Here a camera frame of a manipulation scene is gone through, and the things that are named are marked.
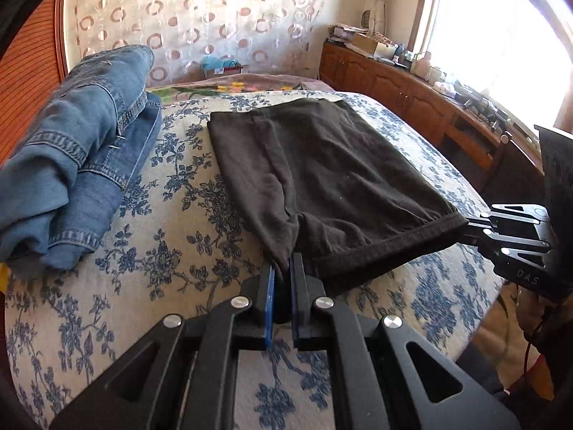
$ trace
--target floral blanket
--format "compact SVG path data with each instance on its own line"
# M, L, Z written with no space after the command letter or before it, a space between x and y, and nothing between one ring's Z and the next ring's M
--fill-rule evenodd
M246 111L301 97L340 99L387 137L464 214L486 206L426 140L360 94L271 91L203 97L163 107L163 126L104 244L74 270L32 283L9 280L6 335L22 405L46 427L164 315L194 316L239 293L261 245L230 202L209 141L211 111ZM356 311L395 312L455 358L501 287L474 248L420 257L345 295ZM244 352L239 429L334 428L326 355L297 353L286 326L267 352Z

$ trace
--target bed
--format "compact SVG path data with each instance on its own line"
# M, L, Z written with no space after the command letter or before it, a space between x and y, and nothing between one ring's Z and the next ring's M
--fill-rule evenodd
M206 95L184 91L189 86L164 90L156 146L127 189L104 244L58 277L9 280L12 377L22 405L42 426L162 317L206 313L258 272L262 247L225 193L206 128L211 111L247 111L301 97L345 100L462 213L487 209L433 146L378 102L303 87L245 92L237 81ZM492 264L462 245L380 275L344 300L373 318L400 315L451 358L462 352L501 288ZM267 352L241 353L237 390L235 428L334 428L326 354L297 353L288 326L276 326Z

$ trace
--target denim clothing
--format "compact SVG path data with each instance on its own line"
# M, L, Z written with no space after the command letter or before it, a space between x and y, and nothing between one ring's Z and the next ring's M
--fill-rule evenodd
M71 269L99 247L160 128L159 97L144 90L152 64L143 46L84 59L0 169L0 261L16 276Z

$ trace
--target yellow object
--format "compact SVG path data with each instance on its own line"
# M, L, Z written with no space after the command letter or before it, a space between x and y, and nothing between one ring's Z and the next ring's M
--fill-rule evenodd
M10 269L5 264L0 264L0 292L6 293Z

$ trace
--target window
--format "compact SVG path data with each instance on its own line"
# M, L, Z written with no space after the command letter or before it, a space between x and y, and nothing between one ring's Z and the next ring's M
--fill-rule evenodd
M569 89L568 53L529 0L439 0L428 50L531 130L554 124Z

